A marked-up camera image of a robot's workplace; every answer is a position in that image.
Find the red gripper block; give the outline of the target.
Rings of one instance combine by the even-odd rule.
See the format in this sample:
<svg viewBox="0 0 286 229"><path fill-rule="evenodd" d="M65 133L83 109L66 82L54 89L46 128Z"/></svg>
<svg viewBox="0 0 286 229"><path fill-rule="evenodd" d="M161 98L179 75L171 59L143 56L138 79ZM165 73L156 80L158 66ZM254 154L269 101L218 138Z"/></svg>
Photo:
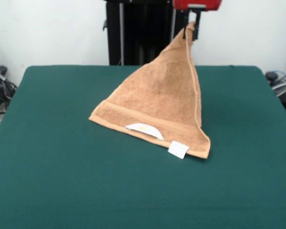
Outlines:
<svg viewBox="0 0 286 229"><path fill-rule="evenodd" d="M194 32L193 32L193 40L198 39L199 33L199 26L200 26L200 19L201 19L201 10L212 10L216 11L219 9L222 0L174 0L173 6L177 10L185 10L184 11L184 39L186 37L186 28L189 23L189 13L190 10L193 9L200 9L194 10L196 14L195 24L194 24Z"/></svg>

